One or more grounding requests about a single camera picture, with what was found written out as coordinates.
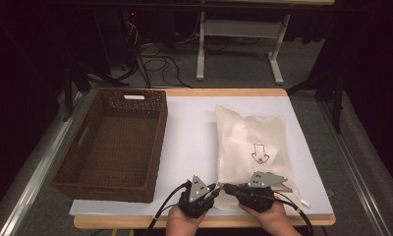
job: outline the human arm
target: human arm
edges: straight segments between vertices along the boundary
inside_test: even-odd
[[[263,213],[243,205],[239,207],[257,219],[260,226],[273,236],[301,236],[289,221],[281,203],[273,203],[272,208]]]
[[[204,218],[205,213],[199,218],[186,217],[178,206],[173,206],[168,214],[166,236],[194,236]]]

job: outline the white shelf leg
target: white shelf leg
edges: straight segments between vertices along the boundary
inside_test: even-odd
[[[282,27],[280,28],[279,35],[276,39],[275,49],[273,52],[268,53],[268,58],[269,58],[270,66],[272,68],[273,77],[277,85],[283,85],[283,78],[282,78],[282,74],[280,73],[279,65],[277,64],[276,58],[279,53],[280,47],[282,45],[283,37],[285,36],[286,28],[288,27],[290,18],[291,15],[285,15],[285,17],[283,18]]]
[[[205,40],[205,13],[200,13],[200,24],[199,24],[199,51],[197,54],[196,62],[196,80],[203,81],[203,73],[205,70],[205,51],[204,51],[204,40]]]

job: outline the desk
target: desk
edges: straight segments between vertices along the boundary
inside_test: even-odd
[[[215,104],[244,116],[282,116],[286,120],[287,151],[301,197],[311,203],[304,212],[313,225],[331,225],[334,212],[316,170],[309,147],[282,89],[209,88],[167,89],[168,119],[160,159],[154,201],[151,204],[74,200],[70,214],[78,228],[146,228],[152,217],[179,185],[196,174],[206,184],[217,178],[217,136]],[[170,204],[178,201],[181,191]],[[167,210],[155,227],[166,226]],[[294,225],[305,225],[298,215],[290,215]],[[200,227],[256,227],[244,212],[212,208]]]
[[[221,0],[221,2],[241,3],[273,3],[273,4],[310,4],[310,5],[332,5],[334,0]],[[205,68],[204,39],[206,35],[242,36],[242,37],[264,37],[274,38],[273,52],[267,53],[267,58],[272,69],[273,77],[277,85],[283,84],[282,74],[277,63],[277,55],[285,36],[291,15],[286,14],[282,22],[242,22],[229,20],[206,20],[205,13],[200,13],[199,24],[199,51],[196,63],[196,79],[203,80]]]

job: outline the wicker basket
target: wicker basket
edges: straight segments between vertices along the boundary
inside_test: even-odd
[[[99,89],[52,185],[72,199],[151,203],[167,113],[163,90]]]

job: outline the printed arrow on bag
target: printed arrow on bag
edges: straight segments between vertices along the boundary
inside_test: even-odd
[[[254,144],[254,152],[252,153],[252,157],[257,163],[263,164],[269,159],[270,156],[265,153],[264,145]]]

